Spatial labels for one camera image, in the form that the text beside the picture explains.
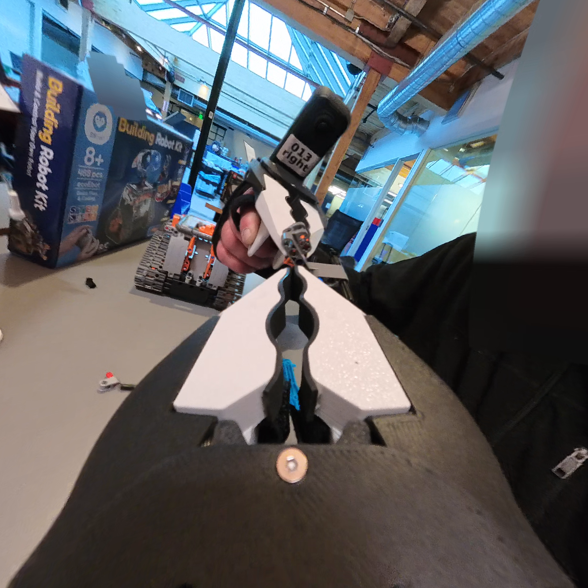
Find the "grey orange toy arm assembly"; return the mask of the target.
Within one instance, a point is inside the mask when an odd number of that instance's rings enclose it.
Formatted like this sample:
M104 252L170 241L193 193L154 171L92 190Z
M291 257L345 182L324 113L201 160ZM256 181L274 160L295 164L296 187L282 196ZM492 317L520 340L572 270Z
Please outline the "grey orange toy arm assembly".
M282 250L276 253L272 270L300 265L310 274L333 285L348 280L338 251L325 243L318 243L311 252L311 237L303 223L295 223L282 234Z

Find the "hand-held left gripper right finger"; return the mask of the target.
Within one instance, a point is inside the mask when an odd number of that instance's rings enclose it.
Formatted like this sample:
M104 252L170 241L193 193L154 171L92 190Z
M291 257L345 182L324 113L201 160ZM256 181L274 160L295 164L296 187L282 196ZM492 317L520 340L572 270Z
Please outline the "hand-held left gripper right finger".
M298 266L297 274L300 308L310 312L313 327L303 363L317 393L311 415L337 440L350 422L409 413L409 397L366 315L306 268Z

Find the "blue robot kit box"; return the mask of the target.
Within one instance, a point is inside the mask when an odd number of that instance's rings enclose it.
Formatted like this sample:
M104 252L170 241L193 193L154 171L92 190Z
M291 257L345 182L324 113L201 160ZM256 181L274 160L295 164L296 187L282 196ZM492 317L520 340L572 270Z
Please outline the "blue robot kit box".
M193 140L24 55L8 251L59 268L150 239L171 219Z

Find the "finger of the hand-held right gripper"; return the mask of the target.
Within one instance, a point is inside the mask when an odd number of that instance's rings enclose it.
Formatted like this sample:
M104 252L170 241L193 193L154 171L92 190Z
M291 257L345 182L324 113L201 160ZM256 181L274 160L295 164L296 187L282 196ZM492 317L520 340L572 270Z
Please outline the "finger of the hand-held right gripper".
M310 249L305 257L310 258L315 253L324 233L324 215L320 209L308 202L301 202L301 204L306 211L305 223L310 240Z
M261 223L254 240L254 252L269 238L277 247L272 261L273 270L280 269L286 259L287 250L283 245L283 235L293 224L291 207L286 198L288 190L273 178L263 178L264 188L257 195L254 207Z

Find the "silver ventilation duct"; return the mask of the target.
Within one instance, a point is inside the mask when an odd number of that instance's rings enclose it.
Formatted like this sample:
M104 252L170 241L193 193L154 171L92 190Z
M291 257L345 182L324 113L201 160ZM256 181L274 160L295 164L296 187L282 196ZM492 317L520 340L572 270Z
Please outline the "silver ventilation duct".
M466 17L455 24L437 42L432 52L411 70L397 87L379 102L377 114L384 126L398 125L398 109L426 89L449 67L465 57L532 1L479 1Z

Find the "black pole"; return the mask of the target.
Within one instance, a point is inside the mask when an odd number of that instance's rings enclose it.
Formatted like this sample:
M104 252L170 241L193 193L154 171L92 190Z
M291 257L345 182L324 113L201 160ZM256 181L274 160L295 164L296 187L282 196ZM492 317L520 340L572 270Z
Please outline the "black pole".
M210 95L206 106L205 115L203 118L201 132L194 153L194 159L190 167L188 184L192 189L195 188L198 174L200 173L200 170L202 168L203 156L210 133L210 127L212 126L214 115L217 109L218 99L224 83L224 78L226 76L226 71L231 58L232 47L236 39L238 26L244 6L245 1L235 1L228 22L227 30L224 34L224 43L222 46L222 51L219 56L217 69L215 71L215 77L213 80L212 88L210 90Z

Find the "person's right hand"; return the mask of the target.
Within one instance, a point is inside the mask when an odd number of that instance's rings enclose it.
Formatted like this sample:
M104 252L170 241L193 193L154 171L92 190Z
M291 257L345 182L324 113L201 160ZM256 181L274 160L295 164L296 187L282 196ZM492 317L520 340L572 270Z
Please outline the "person's right hand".
M234 272L261 275L267 268L272 267L277 247L272 239L267 238L255 254L249 256L248 250L258 235L261 218L253 204L241 206L238 213L238 228L232 217L222 226L215 246L216 259Z

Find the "grey office chair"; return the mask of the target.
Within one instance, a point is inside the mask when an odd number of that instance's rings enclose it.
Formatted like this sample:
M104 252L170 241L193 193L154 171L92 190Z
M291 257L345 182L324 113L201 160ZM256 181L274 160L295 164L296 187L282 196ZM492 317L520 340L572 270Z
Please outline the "grey office chair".
M328 219L327 227L321 238L321 245L328 251L341 254L362 224L363 221L350 217L340 209L335 210Z

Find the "tracked toy robot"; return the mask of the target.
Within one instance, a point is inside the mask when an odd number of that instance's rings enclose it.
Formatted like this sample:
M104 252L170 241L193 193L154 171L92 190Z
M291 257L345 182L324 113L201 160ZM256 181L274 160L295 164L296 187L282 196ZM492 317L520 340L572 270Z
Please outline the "tracked toy robot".
M216 224L174 215L151 237L135 272L136 289L223 311L243 295L245 275L212 250Z

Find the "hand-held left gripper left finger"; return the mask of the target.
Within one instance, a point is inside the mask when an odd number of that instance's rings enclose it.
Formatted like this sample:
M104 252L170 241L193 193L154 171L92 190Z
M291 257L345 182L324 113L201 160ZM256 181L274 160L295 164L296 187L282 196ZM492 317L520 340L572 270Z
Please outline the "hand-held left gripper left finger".
M279 270L217 318L173 407L178 413L237 423L256 442L264 419L282 405L282 352L290 270Z

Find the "person's right forearm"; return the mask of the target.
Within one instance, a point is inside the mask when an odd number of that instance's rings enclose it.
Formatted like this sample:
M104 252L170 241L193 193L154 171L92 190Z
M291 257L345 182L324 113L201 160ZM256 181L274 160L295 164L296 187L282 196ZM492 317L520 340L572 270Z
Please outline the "person's right forearm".
M477 233L468 233L420 256L381 263L361 272L342 264L355 305L407 340L468 333Z

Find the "wooden post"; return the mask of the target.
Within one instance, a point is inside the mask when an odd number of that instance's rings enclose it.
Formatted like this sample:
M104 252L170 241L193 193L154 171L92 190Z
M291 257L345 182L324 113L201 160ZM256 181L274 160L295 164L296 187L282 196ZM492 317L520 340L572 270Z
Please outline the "wooden post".
M375 50L371 51L370 57L364 67L365 76L359 94L353 103L349 126L334 146L315 191L315 196L320 205L323 203L328 188L331 186L332 181L346 156L349 145L360 125L364 111L369 105L370 100L378 87L382 74L387 73L390 70L388 65L390 65L390 62L386 58Z

